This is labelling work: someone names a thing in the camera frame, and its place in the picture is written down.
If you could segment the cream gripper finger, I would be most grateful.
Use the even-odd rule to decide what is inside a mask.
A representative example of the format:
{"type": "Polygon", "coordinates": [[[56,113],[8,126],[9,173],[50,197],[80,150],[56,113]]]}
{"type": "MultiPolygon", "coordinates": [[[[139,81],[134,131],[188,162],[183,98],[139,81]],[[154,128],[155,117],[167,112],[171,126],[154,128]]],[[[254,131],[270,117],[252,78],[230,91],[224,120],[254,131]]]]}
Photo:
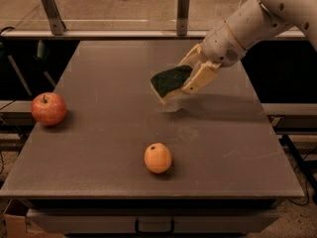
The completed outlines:
{"type": "Polygon", "coordinates": [[[201,52],[201,45],[195,45],[180,61],[179,65],[189,65],[191,67],[200,66],[202,64],[201,52]]]}
{"type": "Polygon", "coordinates": [[[200,88],[206,86],[214,80],[219,72],[221,64],[213,61],[202,63],[198,69],[194,71],[181,87],[181,91],[185,94],[193,94],[200,88]]]}

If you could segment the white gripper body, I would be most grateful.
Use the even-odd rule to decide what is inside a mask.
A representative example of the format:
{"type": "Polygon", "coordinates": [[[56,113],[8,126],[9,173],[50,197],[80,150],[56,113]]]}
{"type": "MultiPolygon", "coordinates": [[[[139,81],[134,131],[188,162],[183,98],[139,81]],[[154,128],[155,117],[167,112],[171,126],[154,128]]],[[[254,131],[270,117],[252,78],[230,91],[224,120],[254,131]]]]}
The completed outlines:
{"type": "Polygon", "coordinates": [[[213,27],[202,42],[202,50],[209,60],[228,67],[240,61],[246,50],[235,37],[226,21],[213,27]]]}

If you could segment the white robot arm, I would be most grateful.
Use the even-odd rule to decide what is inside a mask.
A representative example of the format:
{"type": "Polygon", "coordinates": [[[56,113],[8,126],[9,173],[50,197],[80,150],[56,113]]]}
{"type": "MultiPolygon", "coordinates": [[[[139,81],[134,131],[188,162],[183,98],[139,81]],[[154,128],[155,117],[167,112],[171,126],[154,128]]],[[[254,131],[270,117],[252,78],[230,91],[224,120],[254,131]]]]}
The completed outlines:
{"type": "Polygon", "coordinates": [[[180,62],[184,74],[177,89],[196,92],[216,77],[220,67],[235,64],[258,42],[292,27],[317,48],[317,0],[248,0],[180,62]]]}

